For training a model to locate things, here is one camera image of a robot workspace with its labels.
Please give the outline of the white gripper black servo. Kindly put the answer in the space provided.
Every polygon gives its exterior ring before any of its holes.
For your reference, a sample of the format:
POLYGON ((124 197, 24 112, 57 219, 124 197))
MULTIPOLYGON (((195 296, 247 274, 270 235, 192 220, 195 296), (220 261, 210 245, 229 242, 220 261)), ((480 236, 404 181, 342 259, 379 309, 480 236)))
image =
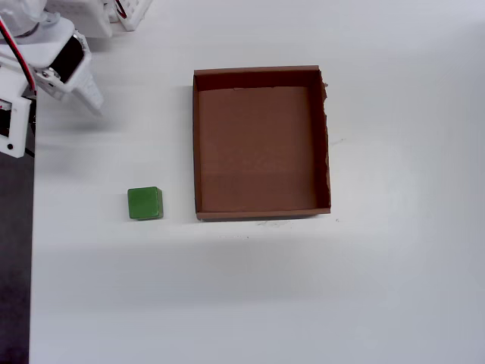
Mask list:
POLYGON ((73 93, 94 115, 102 114, 104 99, 91 74, 91 51, 70 20, 47 20, 14 41, 38 89, 58 101, 73 93))

